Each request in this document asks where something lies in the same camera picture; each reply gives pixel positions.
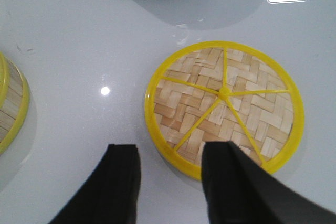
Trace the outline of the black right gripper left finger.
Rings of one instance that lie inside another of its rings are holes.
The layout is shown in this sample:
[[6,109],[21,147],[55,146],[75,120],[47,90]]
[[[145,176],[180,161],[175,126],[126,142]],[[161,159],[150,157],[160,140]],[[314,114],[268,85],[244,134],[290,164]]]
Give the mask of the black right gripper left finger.
[[136,223],[141,162],[135,145],[109,145],[51,223]]

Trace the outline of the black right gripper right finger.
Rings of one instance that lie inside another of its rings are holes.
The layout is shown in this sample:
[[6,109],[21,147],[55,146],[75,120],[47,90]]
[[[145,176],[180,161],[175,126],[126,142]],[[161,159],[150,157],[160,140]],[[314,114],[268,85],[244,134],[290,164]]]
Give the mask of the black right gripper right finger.
[[335,223],[335,214],[297,194],[233,142],[207,142],[201,177],[210,223]]

